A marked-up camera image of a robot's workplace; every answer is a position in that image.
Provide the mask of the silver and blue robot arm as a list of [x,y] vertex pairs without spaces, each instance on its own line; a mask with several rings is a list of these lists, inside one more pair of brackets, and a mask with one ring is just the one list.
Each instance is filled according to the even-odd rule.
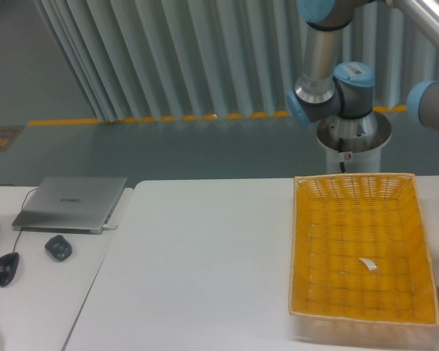
[[[303,124],[338,116],[357,122],[372,113],[369,94],[374,73],[361,63],[338,64],[342,31],[366,1],[298,1],[300,16],[309,26],[304,66],[294,90],[287,95],[292,116]],[[439,49],[439,1],[387,1],[418,26]],[[409,114],[439,131],[439,83],[422,82],[407,98]]]

